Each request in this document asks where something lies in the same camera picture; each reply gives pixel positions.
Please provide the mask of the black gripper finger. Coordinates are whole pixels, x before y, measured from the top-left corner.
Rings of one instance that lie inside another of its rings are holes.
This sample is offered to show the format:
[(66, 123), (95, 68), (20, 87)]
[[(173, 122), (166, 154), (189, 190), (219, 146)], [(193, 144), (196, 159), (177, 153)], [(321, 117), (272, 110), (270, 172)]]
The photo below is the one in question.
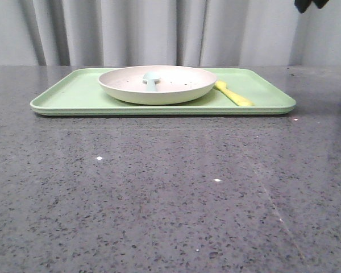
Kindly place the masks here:
[(328, 3), (328, 0), (294, 0), (294, 5), (300, 14), (303, 14), (312, 3), (318, 9), (322, 9)]

